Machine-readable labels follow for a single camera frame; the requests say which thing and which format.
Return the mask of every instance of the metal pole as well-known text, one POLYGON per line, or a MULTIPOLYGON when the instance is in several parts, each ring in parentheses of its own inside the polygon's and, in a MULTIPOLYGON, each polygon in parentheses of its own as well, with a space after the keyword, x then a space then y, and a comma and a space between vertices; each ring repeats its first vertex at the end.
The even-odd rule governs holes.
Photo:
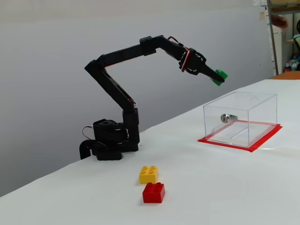
POLYGON ((271 0, 267 0, 267 23, 268 23, 268 30, 269 30, 269 39, 270 39, 270 46, 271 46, 271 57, 273 63, 273 71, 274 76, 278 75, 278 65, 277 65, 277 57, 276 57, 276 49, 275 49, 275 41, 274 41, 274 34, 273 34, 273 26, 272 26, 272 10, 271 10, 271 0))

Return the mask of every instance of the red lego brick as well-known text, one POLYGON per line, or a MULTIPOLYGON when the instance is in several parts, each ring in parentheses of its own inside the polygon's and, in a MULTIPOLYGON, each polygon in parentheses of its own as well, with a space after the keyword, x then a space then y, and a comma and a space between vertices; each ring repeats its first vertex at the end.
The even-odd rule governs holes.
POLYGON ((142 192, 144 203, 162 203, 165 196, 165 185, 148 183, 142 192))

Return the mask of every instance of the shelf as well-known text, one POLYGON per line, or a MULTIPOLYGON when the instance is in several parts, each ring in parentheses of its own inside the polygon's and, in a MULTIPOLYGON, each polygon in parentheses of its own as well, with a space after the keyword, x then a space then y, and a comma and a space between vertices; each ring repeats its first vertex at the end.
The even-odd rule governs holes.
POLYGON ((295 44, 295 41, 292 39, 292 40, 288 40, 285 42, 286 44, 295 44))
POLYGON ((273 15, 300 13, 300 0, 271 0, 273 15))

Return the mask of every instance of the silver metal part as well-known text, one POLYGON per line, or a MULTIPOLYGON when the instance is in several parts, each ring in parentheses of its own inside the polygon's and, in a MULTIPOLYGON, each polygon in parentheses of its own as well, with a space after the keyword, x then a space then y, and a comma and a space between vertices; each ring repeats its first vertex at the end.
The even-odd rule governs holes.
POLYGON ((237 122, 238 121, 238 117, 234 116, 234 115, 230 115, 230 114, 223 114, 221 116, 221 121, 223 123, 229 123, 229 122, 237 122))

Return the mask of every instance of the green lego brick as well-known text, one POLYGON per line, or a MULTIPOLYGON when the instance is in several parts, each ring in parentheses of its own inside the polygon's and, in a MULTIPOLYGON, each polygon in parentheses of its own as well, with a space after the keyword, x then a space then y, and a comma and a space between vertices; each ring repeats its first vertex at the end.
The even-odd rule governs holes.
MULTIPOLYGON (((220 69, 216 70, 216 73, 219 74, 221 77, 224 78, 224 80, 228 77, 228 75, 220 69)), ((216 81, 216 80, 212 80, 217 86, 220 86, 222 84, 222 82, 216 81)))

